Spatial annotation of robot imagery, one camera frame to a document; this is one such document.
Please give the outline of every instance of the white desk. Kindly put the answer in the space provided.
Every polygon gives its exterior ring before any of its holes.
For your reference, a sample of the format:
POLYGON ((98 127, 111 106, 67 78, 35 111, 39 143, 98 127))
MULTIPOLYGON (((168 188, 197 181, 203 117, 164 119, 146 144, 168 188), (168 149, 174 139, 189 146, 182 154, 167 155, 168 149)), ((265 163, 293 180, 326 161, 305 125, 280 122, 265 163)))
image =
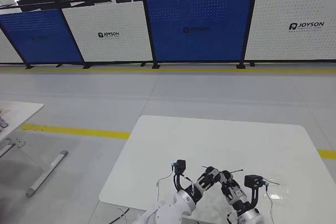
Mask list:
POLYGON ((26 122, 30 117, 36 114, 44 104, 34 104, 30 102, 12 102, 12 101, 2 101, 0 100, 0 116, 2 116, 5 121, 9 124, 7 128, 0 128, 2 132, 0 133, 0 143, 5 139, 9 139, 8 145, 0 150, 0 157, 4 155, 10 148, 16 145, 19 151, 23 155, 27 156, 33 162, 35 162, 43 170, 43 174, 38 178, 38 180, 33 184, 33 186, 27 191, 26 196, 31 197, 38 187, 43 183, 43 181, 48 177, 48 175, 53 171, 53 169, 59 164, 62 158, 67 154, 67 151, 62 151, 59 156, 52 162, 52 164, 47 164, 38 155, 28 152, 25 150, 24 145, 26 142, 15 137, 13 131, 16 130, 21 124, 26 122))
MULTIPOLYGON (((281 186, 269 187, 276 224, 336 223, 336 185, 305 129, 299 125, 232 122, 189 118, 142 116, 125 144, 100 201, 147 210, 157 202, 156 182, 170 173, 170 164, 186 160, 185 175, 196 180, 201 166, 238 170, 235 180, 244 187, 244 176, 257 174, 281 186)), ((184 180, 183 187, 188 186, 184 180)), ((161 181, 160 200, 172 201, 172 177, 161 181)), ((260 188, 257 209, 271 223, 270 201, 260 188)), ((220 184, 198 202, 189 218, 226 223, 231 211, 220 184)))

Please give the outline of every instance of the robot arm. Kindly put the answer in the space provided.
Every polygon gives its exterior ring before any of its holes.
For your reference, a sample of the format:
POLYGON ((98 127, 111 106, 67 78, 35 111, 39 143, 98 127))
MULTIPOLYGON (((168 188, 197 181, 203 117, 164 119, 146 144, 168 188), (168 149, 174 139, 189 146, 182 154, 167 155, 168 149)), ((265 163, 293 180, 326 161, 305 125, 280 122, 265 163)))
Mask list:
POLYGON ((178 191, 173 197, 173 204, 157 203, 153 208, 141 215, 134 224, 148 224, 149 218, 154 213, 156 214, 156 224, 181 224, 182 214, 190 216, 197 203, 203 197, 203 193, 217 182, 221 183, 221 190, 228 204, 233 206, 237 212, 239 224, 264 224, 264 217, 255 208, 258 202, 258 189, 263 185, 268 185, 261 176, 245 176, 244 185, 253 191, 250 203, 240 185, 228 171, 219 172, 210 166, 198 178, 196 183, 183 189, 180 185, 180 177, 185 177, 183 175, 185 161, 178 160, 173 164, 173 167, 175 168, 174 184, 178 191))
POLYGON ((190 216, 195 210, 198 201, 203 197, 203 193, 220 179, 219 171, 213 167, 208 167, 195 184, 183 189, 180 186, 179 178, 185 170, 185 161, 178 160, 175 164, 178 192, 173 197, 173 204, 159 202, 141 215, 134 224, 148 224, 149 218, 154 213, 156 213, 156 224, 180 224, 182 214, 190 216))
POLYGON ((248 201, 245 192, 240 188, 240 185, 233 179, 233 175, 228 171, 221 172, 220 183, 222 184, 222 192, 228 201, 228 204, 233 206, 237 213, 239 224, 264 224, 264 217, 255 208, 258 203, 259 188, 263 185, 268 185, 261 176, 248 175, 245 176, 244 185, 252 189, 251 203, 248 201))

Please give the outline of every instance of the blue panel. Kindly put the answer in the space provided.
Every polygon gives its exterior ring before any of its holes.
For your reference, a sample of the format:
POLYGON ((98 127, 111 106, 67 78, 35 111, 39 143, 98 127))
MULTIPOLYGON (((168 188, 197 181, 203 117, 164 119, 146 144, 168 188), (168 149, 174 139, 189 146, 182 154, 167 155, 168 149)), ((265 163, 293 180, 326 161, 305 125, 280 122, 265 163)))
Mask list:
POLYGON ((59 10, 0 15, 27 62, 81 62, 59 10))
POLYGON ((157 60, 239 60, 250 0, 147 0, 157 60))

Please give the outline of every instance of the yellow floor line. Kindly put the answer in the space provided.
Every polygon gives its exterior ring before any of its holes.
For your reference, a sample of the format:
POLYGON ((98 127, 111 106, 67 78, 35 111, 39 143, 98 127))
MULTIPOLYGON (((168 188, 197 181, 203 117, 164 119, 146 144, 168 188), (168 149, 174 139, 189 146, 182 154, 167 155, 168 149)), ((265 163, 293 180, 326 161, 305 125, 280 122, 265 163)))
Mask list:
POLYGON ((113 132, 110 130, 92 130, 92 129, 83 129, 83 128, 67 128, 67 127, 37 125, 37 124, 24 124, 20 126, 20 129, 21 130, 36 130, 39 132, 78 134, 81 136, 96 136, 96 137, 120 138, 120 139, 128 139, 130 135, 130 133, 128 132, 113 132))
POLYGON ((318 150, 321 158, 329 158, 336 160, 336 151, 333 150, 318 150))
MULTIPOLYGON (((21 130, 35 130, 39 132, 77 134, 81 136, 95 136, 95 137, 119 138, 119 139, 128 139, 130 135, 130 133, 128 132, 114 132, 111 130, 92 130, 92 129, 83 129, 83 128, 67 128, 67 127, 37 125, 37 124, 24 124, 20 126, 20 129, 21 130)), ((321 158, 328 158, 331 160, 336 160, 336 151, 318 150, 318 152, 321 158)))
POLYGON ((234 69, 234 68, 9 68, 0 72, 232 72, 232 73, 336 73, 336 69, 234 69))

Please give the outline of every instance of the floor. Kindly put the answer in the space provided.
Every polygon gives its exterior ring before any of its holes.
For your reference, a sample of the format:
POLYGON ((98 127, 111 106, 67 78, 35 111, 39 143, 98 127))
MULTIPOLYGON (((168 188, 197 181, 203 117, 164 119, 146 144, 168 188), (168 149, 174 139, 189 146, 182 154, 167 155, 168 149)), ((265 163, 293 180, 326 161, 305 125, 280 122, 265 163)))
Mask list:
MULTIPOLYGON (((190 64, 154 71, 140 71, 137 65, 110 72, 42 68, 46 67, 0 69, 1 100, 45 104, 28 121, 31 124, 131 132, 141 115, 299 124, 317 149, 336 150, 333 64, 265 64, 244 73, 209 71, 233 66, 190 64), (309 73, 309 69, 332 72, 309 73)), ((27 130, 18 134, 29 150, 39 151, 47 161, 61 150, 69 155, 27 199, 25 192, 41 171, 15 150, 5 154, 0 159, 0 223, 107 224, 121 214, 116 206, 100 203, 99 194, 125 140, 27 130)), ((336 183, 336 160, 324 162, 336 183)), ((129 211, 128 223, 140 213, 129 211)))

